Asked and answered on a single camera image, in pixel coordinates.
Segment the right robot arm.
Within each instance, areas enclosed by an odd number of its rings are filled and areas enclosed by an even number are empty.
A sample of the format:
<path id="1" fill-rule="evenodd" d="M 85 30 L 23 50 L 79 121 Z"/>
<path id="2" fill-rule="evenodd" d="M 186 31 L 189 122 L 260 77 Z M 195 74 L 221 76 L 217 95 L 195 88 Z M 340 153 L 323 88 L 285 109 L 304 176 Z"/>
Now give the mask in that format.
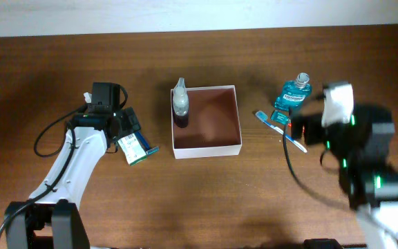
<path id="1" fill-rule="evenodd" d="M 368 248 L 398 248 L 398 171 L 388 162 L 395 124 L 389 109 L 356 104 L 347 123 L 321 124 L 320 113 L 291 111 L 293 139 L 324 144 L 339 162 L 339 185 Z"/>

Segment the blue white toothbrush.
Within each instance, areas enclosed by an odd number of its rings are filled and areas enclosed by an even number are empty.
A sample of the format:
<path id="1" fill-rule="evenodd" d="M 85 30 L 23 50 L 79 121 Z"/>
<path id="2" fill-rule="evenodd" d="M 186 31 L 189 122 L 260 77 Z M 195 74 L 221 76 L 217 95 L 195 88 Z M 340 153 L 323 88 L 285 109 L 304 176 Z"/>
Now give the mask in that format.
<path id="1" fill-rule="evenodd" d="M 257 111 L 255 113 L 255 116 L 265 125 L 267 125 L 269 128 L 273 129 L 274 131 L 278 132 L 280 135 L 283 135 L 284 132 L 281 128 L 271 124 L 267 120 L 267 114 L 264 113 L 263 111 Z M 299 143 L 297 140 L 292 139 L 289 135 L 285 135 L 286 139 L 289 140 L 292 144 L 294 144 L 296 147 L 298 147 L 303 153 L 307 153 L 307 149 Z"/>

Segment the Colgate toothpaste tube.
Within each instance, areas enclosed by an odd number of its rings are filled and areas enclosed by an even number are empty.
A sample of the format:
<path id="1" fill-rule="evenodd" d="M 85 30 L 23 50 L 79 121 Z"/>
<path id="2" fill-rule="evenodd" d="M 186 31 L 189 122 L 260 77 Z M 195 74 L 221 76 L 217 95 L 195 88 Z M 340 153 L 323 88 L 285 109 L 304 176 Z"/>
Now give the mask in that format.
<path id="1" fill-rule="evenodd" d="M 280 111 L 275 110 L 271 115 L 271 120 L 282 125 L 290 125 L 290 119 Z"/>

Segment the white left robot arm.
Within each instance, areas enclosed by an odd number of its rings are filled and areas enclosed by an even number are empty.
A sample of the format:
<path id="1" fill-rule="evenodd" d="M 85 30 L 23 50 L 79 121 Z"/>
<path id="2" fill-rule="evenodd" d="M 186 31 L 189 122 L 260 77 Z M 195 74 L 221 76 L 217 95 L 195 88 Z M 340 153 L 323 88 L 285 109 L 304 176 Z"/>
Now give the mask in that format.
<path id="1" fill-rule="evenodd" d="M 111 146 L 140 130 L 128 93 L 115 83 L 96 82 L 85 103 L 61 117 L 64 141 L 53 166 L 26 201 L 7 207 L 0 239 L 8 248 L 90 248 L 79 214 L 91 174 Z"/>

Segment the blue Listerine mouthwash bottle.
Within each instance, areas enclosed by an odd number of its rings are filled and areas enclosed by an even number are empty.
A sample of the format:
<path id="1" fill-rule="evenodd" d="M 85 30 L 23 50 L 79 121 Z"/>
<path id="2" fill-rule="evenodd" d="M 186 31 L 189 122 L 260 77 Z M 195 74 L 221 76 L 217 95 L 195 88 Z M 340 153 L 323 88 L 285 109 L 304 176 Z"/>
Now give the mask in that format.
<path id="1" fill-rule="evenodd" d="M 307 73 L 299 73 L 295 80 L 286 81 L 274 107 L 282 111 L 300 108 L 303 101 L 312 93 L 309 81 L 310 77 Z"/>

